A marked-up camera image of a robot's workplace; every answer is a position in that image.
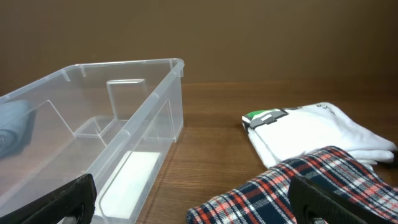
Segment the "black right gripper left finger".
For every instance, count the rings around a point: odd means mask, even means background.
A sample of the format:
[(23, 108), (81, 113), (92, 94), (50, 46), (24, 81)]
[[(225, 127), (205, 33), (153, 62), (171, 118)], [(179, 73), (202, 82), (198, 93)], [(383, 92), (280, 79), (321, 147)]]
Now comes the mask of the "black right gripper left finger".
[(1, 217), (1, 223), (90, 223), (97, 197), (94, 178), (83, 174), (37, 200)]

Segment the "red navy plaid shirt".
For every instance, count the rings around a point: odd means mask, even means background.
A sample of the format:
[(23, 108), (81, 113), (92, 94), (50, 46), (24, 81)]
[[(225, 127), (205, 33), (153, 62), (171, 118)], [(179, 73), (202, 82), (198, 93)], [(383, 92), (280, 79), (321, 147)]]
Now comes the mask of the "red navy plaid shirt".
[(347, 152), (328, 146), (282, 161), (242, 186), (186, 214), (187, 223), (295, 223), (288, 199), (293, 176), (303, 176), (370, 212), (397, 223), (397, 188)]

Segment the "white printed t-shirt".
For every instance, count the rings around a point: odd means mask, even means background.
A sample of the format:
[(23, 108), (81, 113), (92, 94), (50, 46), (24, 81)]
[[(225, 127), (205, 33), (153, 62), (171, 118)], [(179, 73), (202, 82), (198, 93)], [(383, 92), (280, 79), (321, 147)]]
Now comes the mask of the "white printed t-shirt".
[(392, 141), (355, 123), (329, 102), (252, 111), (243, 115), (242, 124), (267, 168), (326, 146), (336, 146), (368, 167), (392, 162), (397, 150)]

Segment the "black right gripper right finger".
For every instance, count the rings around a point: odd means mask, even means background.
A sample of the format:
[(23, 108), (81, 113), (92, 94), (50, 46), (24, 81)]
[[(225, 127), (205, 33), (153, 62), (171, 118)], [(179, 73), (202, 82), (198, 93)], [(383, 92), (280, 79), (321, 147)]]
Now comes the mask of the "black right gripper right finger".
[(294, 176), (290, 180), (288, 198), (298, 224), (391, 224), (333, 192), (321, 188), (311, 180)]

